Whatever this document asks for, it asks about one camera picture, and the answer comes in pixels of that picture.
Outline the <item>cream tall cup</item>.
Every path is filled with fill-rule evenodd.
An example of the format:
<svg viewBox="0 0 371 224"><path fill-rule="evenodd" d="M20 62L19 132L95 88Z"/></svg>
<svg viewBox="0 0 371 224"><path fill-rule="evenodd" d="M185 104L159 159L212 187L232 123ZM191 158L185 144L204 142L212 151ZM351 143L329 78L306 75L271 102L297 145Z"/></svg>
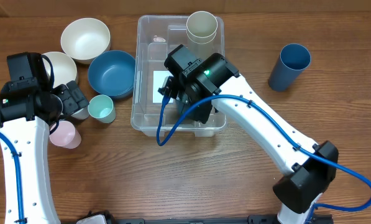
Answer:
<svg viewBox="0 0 371 224"><path fill-rule="evenodd" d="M216 37L215 32L208 35L204 33L194 35L191 32L188 32L187 36L188 49L198 58L205 60L214 53L214 39Z"/></svg>
<svg viewBox="0 0 371 224"><path fill-rule="evenodd" d="M212 41L218 29L216 17L207 11L192 13L186 21L188 38L197 44L207 44Z"/></svg>

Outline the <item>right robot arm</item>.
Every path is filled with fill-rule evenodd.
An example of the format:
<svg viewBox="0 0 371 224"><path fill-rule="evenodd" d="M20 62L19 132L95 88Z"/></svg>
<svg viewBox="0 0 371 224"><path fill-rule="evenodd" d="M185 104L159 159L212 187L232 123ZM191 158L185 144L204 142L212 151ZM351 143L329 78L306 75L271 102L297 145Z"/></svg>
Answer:
<svg viewBox="0 0 371 224"><path fill-rule="evenodd" d="M159 88L162 105L180 103L179 127L184 119L206 123L212 109L224 113L270 156L283 177L273 186L282 207L279 223L309 223L316 202L336 176L339 151L333 143L318 144L298 132L269 107L223 55L206 60L186 47L170 52L164 66L171 73Z"/></svg>

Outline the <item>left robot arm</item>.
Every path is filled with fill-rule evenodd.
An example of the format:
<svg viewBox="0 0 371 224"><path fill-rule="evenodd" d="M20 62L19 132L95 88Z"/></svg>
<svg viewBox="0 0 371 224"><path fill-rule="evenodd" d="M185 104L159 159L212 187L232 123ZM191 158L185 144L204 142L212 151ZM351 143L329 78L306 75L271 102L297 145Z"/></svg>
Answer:
<svg viewBox="0 0 371 224"><path fill-rule="evenodd" d="M0 146L4 161L6 223L59 223L48 171L48 139L89 102L74 81L54 86L44 54L7 57L10 81L0 92Z"/></svg>

